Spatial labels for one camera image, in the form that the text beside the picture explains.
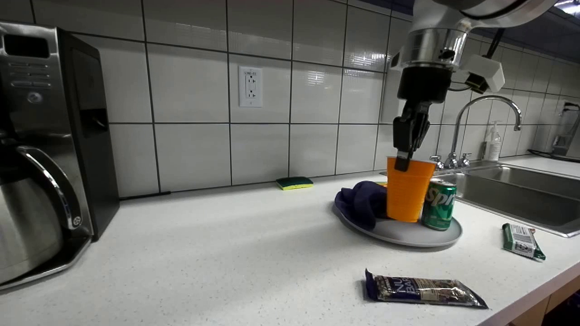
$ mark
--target speckled countertop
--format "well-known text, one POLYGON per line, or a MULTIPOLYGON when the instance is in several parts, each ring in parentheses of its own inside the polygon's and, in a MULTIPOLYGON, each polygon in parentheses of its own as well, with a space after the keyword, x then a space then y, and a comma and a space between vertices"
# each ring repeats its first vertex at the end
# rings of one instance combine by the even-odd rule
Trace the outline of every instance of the speckled countertop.
MULTIPOLYGON (((580 176, 544 158, 517 165, 580 176)), ((192 191, 123 202, 99 242, 71 270, 0 295, 9 325, 505 325, 580 274, 580 236, 538 230, 548 257, 501 250, 509 220, 455 204, 464 234, 443 251, 382 244, 347 229, 334 195, 377 173, 315 179, 311 189, 273 184, 192 191), (364 269, 456 278, 489 310, 374 303, 364 269)))

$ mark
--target electrical outlet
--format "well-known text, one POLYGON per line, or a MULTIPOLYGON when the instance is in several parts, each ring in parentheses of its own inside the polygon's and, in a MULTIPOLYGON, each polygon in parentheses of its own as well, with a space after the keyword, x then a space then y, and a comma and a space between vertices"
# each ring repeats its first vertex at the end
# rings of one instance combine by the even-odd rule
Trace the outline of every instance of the electrical outlet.
POLYGON ((240 107, 262 107, 262 69, 242 67, 238 69, 240 107))

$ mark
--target navy towel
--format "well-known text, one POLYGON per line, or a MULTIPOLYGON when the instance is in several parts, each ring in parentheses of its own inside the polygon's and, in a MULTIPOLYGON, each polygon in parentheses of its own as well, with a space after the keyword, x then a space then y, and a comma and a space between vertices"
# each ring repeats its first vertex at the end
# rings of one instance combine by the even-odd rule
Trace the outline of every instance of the navy towel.
POLYGON ((334 204, 348 220, 372 230, 375 219, 387 218, 387 188, 372 181, 361 181, 352 189, 341 189, 334 204))

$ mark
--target stainless steel carafe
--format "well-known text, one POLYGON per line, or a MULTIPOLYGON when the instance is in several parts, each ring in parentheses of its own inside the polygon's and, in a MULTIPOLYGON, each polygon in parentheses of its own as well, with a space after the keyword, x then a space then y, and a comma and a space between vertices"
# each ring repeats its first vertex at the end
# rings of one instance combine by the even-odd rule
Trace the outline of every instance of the stainless steel carafe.
POLYGON ((26 145, 0 148, 0 284, 55 256, 63 229, 82 223, 67 176, 42 150, 26 145))

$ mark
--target sprite can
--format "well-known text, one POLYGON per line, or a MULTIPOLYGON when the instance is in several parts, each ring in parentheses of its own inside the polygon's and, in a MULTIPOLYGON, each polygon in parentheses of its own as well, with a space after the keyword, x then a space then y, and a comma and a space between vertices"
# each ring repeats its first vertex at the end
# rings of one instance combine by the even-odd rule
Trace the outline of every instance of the sprite can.
POLYGON ((454 183, 432 178, 423 204, 423 225, 440 231, 448 229, 456 192, 454 183))

